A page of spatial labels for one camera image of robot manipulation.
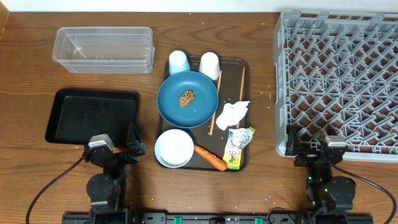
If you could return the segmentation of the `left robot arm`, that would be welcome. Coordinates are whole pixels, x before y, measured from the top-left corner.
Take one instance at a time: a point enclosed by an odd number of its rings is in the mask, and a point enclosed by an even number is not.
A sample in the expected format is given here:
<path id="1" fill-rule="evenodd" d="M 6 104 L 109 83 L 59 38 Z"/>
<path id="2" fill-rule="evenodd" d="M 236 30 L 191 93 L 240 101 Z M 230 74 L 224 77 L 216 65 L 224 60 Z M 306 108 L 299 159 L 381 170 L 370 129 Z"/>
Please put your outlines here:
<path id="1" fill-rule="evenodd" d="M 91 199 L 90 223 L 135 223 L 138 216 L 125 204 L 127 166 L 139 162 L 146 147 L 139 137 L 135 123 L 131 123 L 126 137 L 126 149 L 114 152 L 114 143 L 107 134 L 91 137 L 82 158 L 103 169 L 86 185 Z"/>

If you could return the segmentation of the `dark blue plate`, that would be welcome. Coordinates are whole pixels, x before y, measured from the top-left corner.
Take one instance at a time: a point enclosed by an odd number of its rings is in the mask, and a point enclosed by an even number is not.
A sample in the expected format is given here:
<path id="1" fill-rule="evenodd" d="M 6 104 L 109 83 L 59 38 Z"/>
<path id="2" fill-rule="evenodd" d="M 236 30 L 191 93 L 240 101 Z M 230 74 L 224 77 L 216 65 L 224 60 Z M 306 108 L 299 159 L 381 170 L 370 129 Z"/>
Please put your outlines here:
<path id="1" fill-rule="evenodd" d="M 194 92 L 195 100 L 181 108 L 178 100 L 187 90 Z M 218 102 L 215 84 L 207 76 L 194 71 L 169 76 L 157 94 L 157 108 L 161 117 L 178 128 L 195 128 L 205 124 L 217 110 Z"/>

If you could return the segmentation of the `brown textured food piece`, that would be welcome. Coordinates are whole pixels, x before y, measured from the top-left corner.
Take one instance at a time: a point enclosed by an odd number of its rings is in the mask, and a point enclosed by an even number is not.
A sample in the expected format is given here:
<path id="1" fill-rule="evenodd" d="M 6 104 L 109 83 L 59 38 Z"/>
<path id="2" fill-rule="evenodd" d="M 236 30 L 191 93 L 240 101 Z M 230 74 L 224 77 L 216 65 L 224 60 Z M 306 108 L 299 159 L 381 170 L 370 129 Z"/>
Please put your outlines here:
<path id="1" fill-rule="evenodd" d="M 181 108 L 185 108 L 195 100 L 195 94 L 192 90 L 187 90 L 178 100 Z"/>

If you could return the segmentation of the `orange carrot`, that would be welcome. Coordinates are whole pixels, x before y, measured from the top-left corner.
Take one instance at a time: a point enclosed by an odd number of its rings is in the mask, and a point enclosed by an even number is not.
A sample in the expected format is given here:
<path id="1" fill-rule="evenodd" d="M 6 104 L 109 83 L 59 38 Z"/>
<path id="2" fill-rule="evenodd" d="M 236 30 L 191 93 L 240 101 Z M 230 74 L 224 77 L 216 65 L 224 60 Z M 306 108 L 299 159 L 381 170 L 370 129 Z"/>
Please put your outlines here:
<path id="1" fill-rule="evenodd" d="M 224 160 L 218 158 L 214 154 L 212 154 L 210 151 L 207 151 L 206 149 L 202 148 L 199 145 L 194 145 L 194 150 L 196 153 L 201 155 L 205 160 L 207 160 L 216 169 L 218 169 L 220 171 L 225 171 L 227 169 L 226 162 Z"/>

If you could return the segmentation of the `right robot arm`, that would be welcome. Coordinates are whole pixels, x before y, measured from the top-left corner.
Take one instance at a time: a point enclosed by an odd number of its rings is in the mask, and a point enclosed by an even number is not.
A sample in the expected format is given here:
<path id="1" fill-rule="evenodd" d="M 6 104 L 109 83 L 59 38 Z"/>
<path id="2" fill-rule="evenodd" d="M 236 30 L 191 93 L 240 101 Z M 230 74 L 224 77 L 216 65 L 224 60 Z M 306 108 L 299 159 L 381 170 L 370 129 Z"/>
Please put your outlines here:
<path id="1" fill-rule="evenodd" d="M 356 182 L 332 172 L 347 149 L 344 137 L 329 134 L 319 149 L 305 149 L 292 125 L 286 133 L 285 155 L 295 157 L 294 166 L 307 168 L 307 199 L 313 203 L 295 223 L 348 223 L 346 212 L 353 209 Z"/>

